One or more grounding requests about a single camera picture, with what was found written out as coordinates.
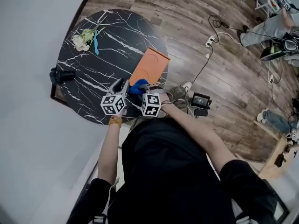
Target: white vein pattern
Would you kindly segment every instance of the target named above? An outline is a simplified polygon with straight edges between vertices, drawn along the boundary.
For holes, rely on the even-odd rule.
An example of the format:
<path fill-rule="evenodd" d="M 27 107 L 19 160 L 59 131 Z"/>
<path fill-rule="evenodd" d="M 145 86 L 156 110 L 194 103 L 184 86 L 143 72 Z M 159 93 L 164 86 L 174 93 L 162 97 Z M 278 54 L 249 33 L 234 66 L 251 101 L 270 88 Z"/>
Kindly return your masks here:
<path fill-rule="evenodd" d="M 84 29 L 96 26 L 99 55 L 94 52 L 94 40 L 88 44 L 89 51 L 75 50 L 71 38 L 81 34 Z M 58 69 L 77 72 L 73 81 L 61 86 L 70 108 L 91 122 L 107 125 L 110 116 L 106 116 L 100 106 L 103 96 L 116 80 L 131 77 L 149 46 L 167 54 L 163 39 L 155 27 L 136 13 L 112 9 L 82 20 L 64 40 L 57 61 Z M 166 77 L 167 72 L 164 72 L 159 84 L 164 85 Z M 127 95 L 126 105 L 124 121 L 140 115 L 141 101 L 138 98 Z"/>

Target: green object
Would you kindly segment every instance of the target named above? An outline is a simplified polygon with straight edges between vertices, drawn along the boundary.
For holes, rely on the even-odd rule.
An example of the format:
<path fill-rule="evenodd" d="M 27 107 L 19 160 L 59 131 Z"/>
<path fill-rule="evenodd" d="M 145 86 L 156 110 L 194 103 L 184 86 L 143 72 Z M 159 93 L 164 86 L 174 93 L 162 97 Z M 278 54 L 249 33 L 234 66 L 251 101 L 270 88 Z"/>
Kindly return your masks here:
<path fill-rule="evenodd" d="M 81 34 L 81 37 L 85 44 L 87 44 L 88 42 L 91 42 L 91 40 L 93 39 L 93 36 L 94 36 L 94 30 L 90 30 L 90 29 L 84 29 Z"/>

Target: gray pants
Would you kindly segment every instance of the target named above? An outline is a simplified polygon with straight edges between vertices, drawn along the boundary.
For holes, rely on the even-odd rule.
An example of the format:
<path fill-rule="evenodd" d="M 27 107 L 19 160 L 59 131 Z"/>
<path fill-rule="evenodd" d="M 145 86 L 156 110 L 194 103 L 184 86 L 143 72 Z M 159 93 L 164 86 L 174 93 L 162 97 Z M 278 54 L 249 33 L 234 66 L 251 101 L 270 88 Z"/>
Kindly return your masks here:
<path fill-rule="evenodd" d="M 241 34 L 241 43 L 244 47 L 258 44 L 270 40 L 268 36 L 282 39 L 289 30 L 285 28 L 282 21 L 282 14 L 279 12 L 276 16 L 269 18 L 261 24 Z"/>
<path fill-rule="evenodd" d="M 290 128 L 297 129 L 297 121 L 287 121 L 271 110 L 267 110 L 263 113 L 263 119 L 266 120 L 266 124 L 280 130 L 284 133 L 289 133 Z"/>

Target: black shirt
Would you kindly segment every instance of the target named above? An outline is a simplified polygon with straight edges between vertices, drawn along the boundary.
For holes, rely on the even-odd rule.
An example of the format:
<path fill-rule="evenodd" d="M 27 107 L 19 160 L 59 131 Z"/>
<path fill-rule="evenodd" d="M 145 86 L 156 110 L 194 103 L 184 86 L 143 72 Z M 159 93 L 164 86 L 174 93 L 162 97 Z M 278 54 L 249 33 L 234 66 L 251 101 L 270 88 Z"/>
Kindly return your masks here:
<path fill-rule="evenodd" d="M 243 161 L 228 162 L 220 179 L 204 150 L 173 119 L 138 125 L 122 144 L 125 184 L 112 192 L 108 220 L 114 223 L 235 223 L 234 199 L 258 223 L 272 223 L 277 201 Z M 101 215 L 111 185 L 91 186 L 69 223 L 89 223 Z"/>

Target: blue glove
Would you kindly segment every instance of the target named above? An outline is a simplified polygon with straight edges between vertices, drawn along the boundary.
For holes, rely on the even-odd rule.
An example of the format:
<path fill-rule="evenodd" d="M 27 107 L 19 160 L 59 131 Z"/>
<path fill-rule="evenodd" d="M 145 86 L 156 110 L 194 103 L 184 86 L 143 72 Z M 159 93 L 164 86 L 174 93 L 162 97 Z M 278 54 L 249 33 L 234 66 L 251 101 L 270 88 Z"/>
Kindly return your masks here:
<path fill-rule="evenodd" d="M 142 95 L 144 91 L 141 91 L 139 87 L 143 84 L 148 84 L 146 79 L 140 79 L 138 80 L 134 85 L 132 85 L 129 89 L 129 94 L 133 95 Z"/>

